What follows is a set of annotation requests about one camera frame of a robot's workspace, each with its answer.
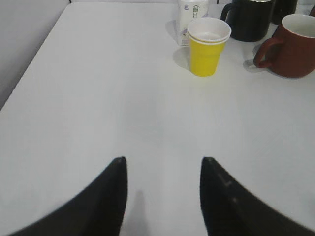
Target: yellow paper cup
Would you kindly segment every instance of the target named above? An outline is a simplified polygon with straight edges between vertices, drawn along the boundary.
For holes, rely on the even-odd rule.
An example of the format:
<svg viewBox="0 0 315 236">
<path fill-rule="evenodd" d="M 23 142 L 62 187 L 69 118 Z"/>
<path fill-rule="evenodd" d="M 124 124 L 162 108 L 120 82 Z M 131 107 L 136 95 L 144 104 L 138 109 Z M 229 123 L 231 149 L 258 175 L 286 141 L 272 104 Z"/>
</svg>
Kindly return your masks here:
<svg viewBox="0 0 315 236">
<path fill-rule="evenodd" d="M 216 18 L 199 18 L 189 23 L 189 66 L 193 74 L 210 76 L 215 73 L 231 31 L 226 22 Z"/>
</svg>

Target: black object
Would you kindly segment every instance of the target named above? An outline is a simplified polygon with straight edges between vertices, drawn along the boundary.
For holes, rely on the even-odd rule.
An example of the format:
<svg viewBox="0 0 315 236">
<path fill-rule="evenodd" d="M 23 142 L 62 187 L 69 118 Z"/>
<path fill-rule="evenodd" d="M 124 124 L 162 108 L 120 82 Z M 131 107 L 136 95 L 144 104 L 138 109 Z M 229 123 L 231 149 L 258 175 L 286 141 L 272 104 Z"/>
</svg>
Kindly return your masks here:
<svg viewBox="0 0 315 236">
<path fill-rule="evenodd" d="M 314 16 L 315 17 L 315 5 L 311 9 L 310 16 Z"/>
<path fill-rule="evenodd" d="M 271 22 L 279 25 L 282 18 L 295 13 L 297 0 L 276 0 Z"/>
<path fill-rule="evenodd" d="M 220 19 L 231 26 L 232 38 L 259 41 L 267 34 L 274 3 L 274 0 L 233 0 L 223 8 Z"/>
<path fill-rule="evenodd" d="M 124 157 L 68 203 L 10 236 L 118 236 L 127 200 Z"/>
<path fill-rule="evenodd" d="M 315 236 L 251 194 L 213 158 L 202 161 L 200 201 L 210 236 Z"/>
</svg>

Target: wall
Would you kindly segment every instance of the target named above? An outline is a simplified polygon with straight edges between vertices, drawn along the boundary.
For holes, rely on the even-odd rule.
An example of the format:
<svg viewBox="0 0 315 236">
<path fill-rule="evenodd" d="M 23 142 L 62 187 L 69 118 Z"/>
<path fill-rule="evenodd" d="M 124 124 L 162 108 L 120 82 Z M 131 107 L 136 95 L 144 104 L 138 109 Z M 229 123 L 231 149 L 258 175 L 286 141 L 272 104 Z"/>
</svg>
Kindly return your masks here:
<svg viewBox="0 0 315 236">
<path fill-rule="evenodd" d="M 69 0 L 0 0 L 0 109 Z"/>
</svg>

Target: white carton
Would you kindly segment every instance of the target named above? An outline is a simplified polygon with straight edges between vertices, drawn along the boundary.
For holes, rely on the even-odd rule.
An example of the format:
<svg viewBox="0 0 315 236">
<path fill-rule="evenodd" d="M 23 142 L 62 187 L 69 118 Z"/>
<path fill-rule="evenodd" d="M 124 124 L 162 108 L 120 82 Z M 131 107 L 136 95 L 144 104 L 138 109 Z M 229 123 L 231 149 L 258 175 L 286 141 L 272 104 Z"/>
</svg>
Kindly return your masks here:
<svg viewBox="0 0 315 236">
<path fill-rule="evenodd" d="M 209 0 L 178 0 L 177 43 L 188 45 L 187 25 L 208 15 Z"/>
</svg>

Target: mug handle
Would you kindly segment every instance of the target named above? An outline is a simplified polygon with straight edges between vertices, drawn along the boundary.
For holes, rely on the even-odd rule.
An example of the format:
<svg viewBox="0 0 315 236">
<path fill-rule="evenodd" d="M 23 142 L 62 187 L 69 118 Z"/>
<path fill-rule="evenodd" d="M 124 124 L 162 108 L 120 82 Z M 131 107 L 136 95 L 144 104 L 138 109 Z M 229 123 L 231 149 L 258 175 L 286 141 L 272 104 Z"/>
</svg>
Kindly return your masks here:
<svg viewBox="0 0 315 236">
<path fill-rule="evenodd" d="M 220 16 L 220 20 L 226 21 L 226 17 L 227 17 L 228 12 L 232 9 L 237 8 L 237 7 L 238 7 L 238 4 L 236 4 L 236 3 L 229 3 L 229 4 L 225 5 L 223 8 L 222 14 Z"/>
<path fill-rule="evenodd" d="M 254 58 L 254 64 L 258 68 L 266 68 L 270 67 L 272 63 L 268 60 L 261 61 L 264 55 L 266 55 L 267 51 L 271 46 L 278 45 L 278 44 L 283 44 L 284 41 L 282 39 L 278 38 L 269 38 L 267 39 L 259 48 L 258 52 L 255 55 Z"/>
</svg>

